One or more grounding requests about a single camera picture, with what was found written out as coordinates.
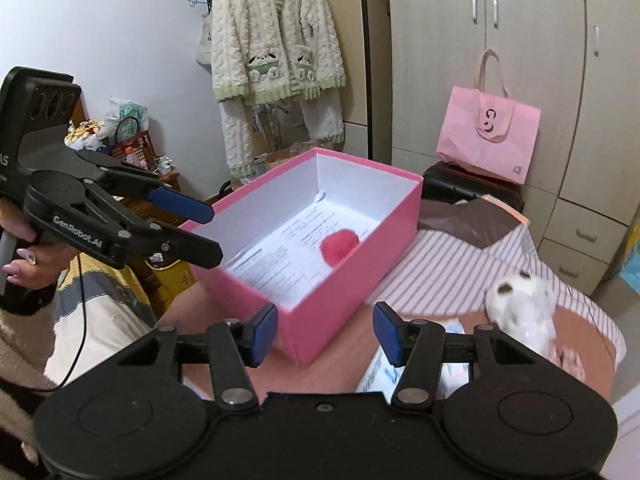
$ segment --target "red pom-pom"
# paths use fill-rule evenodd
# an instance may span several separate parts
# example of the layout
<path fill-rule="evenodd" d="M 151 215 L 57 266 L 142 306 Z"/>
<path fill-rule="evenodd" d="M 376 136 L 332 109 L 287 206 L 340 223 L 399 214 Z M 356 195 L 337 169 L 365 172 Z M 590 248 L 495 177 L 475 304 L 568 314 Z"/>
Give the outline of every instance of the red pom-pom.
<path fill-rule="evenodd" d="M 322 240 L 320 244 L 322 259 L 328 266 L 335 267 L 359 243 L 358 235 L 351 229 L 341 229 Z"/>

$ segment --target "person's hand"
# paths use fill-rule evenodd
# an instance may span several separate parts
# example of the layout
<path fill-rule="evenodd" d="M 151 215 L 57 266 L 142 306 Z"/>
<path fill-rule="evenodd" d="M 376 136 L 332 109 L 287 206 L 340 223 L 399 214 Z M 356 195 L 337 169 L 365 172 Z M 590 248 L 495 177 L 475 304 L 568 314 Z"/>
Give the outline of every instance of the person's hand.
<path fill-rule="evenodd" d="M 20 209 L 5 199 L 0 199 L 0 226 L 22 240 L 33 242 L 36 239 L 35 231 Z M 23 259 L 14 260 L 2 268 L 9 275 L 7 281 L 31 290 L 39 290 L 55 282 L 60 272 L 68 268 L 69 262 L 79 251 L 67 244 L 59 243 L 18 249 L 17 253 Z"/>

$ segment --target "paper sheet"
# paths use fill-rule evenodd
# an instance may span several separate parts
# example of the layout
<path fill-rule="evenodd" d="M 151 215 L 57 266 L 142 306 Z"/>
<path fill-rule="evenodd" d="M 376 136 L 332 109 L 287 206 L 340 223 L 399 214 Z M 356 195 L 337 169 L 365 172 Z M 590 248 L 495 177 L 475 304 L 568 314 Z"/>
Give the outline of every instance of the paper sheet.
<path fill-rule="evenodd" d="M 463 334 L 465 329 L 457 319 L 439 322 L 447 332 Z M 356 392 L 382 392 L 386 402 L 391 402 L 396 386 L 400 381 L 404 368 L 394 368 L 386 359 L 382 348 L 373 356 L 364 377 L 360 381 Z M 446 399 L 460 386 L 469 382 L 469 365 L 464 363 L 444 363 L 440 371 L 440 384 L 438 385 L 438 398 Z"/>
<path fill-rule="evenodd" d="M 236 278 L 284 309 L 293 309 L 332 272 L 322 259 L 322 240 L 351 229 L 363 241 L 379 222 L 320 199 L 226 266 Z"/>

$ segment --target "white plush toy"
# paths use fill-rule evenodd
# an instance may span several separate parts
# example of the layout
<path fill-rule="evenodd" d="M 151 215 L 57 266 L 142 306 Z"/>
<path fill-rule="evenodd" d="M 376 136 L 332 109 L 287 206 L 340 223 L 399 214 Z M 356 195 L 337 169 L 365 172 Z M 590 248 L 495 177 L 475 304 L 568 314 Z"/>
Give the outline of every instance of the white plush toy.
<path fill-rule="evenodd" d="M 484 303 L 489 320 L 500 330 L 548 356 L 549 343 L 556 338 L 556 295 L 548 282 L 521 271 L 490 286 Z"/>

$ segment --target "pink box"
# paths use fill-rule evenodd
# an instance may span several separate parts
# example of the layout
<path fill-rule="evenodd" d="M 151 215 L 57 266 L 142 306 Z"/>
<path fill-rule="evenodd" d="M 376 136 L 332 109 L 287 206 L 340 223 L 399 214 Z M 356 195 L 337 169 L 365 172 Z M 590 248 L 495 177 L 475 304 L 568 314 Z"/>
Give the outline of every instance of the pink box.
<path fill-rule="evenodd" d="M 414 240 L 421 191 L 421 176 L 315 148 L 216 202 L 209 224 L 182 228 L 222 247 L 219 267 L 194 267 L 212 306 L 246 320 L 275 303 L 276 346 L 307 365 Z M 340 228 L 360 243 L 331 269 L 318 245 Z"/>

